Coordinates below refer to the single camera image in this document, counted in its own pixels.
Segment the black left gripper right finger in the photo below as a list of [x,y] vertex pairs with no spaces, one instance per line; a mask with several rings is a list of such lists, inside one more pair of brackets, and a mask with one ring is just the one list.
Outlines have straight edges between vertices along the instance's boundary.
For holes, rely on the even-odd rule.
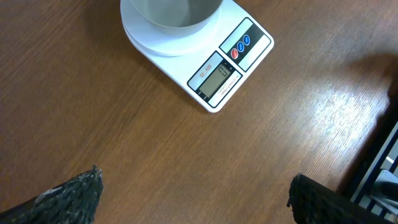
[[298,224],[389,224],[303,174],[292,179],[287,206]]

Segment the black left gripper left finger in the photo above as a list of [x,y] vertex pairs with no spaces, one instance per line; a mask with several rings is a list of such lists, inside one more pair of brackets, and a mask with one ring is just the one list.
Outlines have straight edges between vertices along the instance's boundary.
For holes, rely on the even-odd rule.
[[92,169],[1,213],[8,224],[89,224],[103,191],[102,170]]

